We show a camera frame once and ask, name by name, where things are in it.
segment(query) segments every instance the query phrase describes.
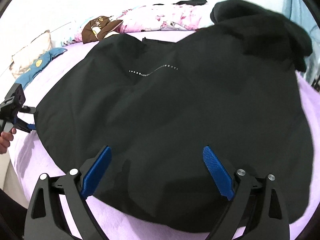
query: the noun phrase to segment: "yellow patch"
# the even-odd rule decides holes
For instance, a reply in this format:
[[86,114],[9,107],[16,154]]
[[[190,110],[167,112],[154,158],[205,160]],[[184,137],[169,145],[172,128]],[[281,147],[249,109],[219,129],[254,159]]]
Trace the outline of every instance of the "yellow patch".
[[40,67],[41,63],[42,63],[42,59],[38,60],[38,61],[36,62],[36,67]]

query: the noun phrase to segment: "bed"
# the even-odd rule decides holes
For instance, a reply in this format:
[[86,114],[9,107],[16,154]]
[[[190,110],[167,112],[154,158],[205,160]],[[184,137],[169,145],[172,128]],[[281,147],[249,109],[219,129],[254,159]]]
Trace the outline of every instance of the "bed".
[[[176,42],[192,32],[167,31],[150,33],[131,33],[138,39],[147,37],[163,41]],[[53,60],[25,89],[27,98],[26,105],[36,106],[55,83],[70,70],[76,63],[85,57],[96,43],[76,43],[67,46],[67,52]],[[314,143],[313,176],[310,185],[311,193],[308,208],[303,217],[290,225],[291,239],[295,239],[307,225],[320,202],[320,190],[318,188],[320,180],[320,95],[311,88],[307,82],[297,73],[301,101],[304,112],[308,119]],[[28,114],[19,116],[26,122],[33,123],[33,117]],[[36,132],[30,134],[17,132],[16,139],[10,149],[12,165],[18,175],[20,183],[25,192],[26,198],[30,200],[33,188],[40,174],[46,172],[49,176],[60,176],[64,173],[55,165]],[[129,215],[102,203],[94,197],[87,200],[92,213],[98,223],[110,239],[151,239],[157,236],[158,239],[204,239],[207,233],[189,234],[173,230],[163,225],[156,225],[138,220]],[[79,233],[75,227],[72,216],[68,210],[66,200],[62,198],[62,204],[71,232],[77,236]],[[239,236],[244,228],[240,228],[235,236]]]

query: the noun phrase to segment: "human hand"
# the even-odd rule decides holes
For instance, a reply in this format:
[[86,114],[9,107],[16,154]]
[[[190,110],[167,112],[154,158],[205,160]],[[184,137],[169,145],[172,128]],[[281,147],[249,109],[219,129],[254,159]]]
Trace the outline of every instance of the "human hand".
[[13,141],[13,135],[16,134],[17,130],[12,128],[10,132],[2,132],[0,136],[0,154],[7,152],[10,142]]

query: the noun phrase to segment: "pink floral comforter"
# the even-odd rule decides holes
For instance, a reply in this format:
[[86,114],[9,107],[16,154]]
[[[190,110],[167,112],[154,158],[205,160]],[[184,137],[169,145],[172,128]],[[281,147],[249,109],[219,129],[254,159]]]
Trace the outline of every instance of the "pink floral comforter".
[[[192,31],[213,25],[210,13],[213,6],[204,5],[149,5],[138,6],[123,11],[112,20],[123,20],[116,29],[118,33],[136,33],[148,31]],[[93,17],[86,19],[75,31],[66,37],[62,46],[82,41],[82,30]]]

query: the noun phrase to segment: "beige pillow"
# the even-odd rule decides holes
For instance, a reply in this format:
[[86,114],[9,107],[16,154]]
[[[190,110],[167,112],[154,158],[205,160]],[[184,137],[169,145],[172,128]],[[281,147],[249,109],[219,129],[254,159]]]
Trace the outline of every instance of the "beige pillow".
[[52,49],[52,42],[50,31],[47,30],[12,56],[12,63],[9,69],[14,78],[17,79],[21,74],[25,73],[36,59],[50,49]]

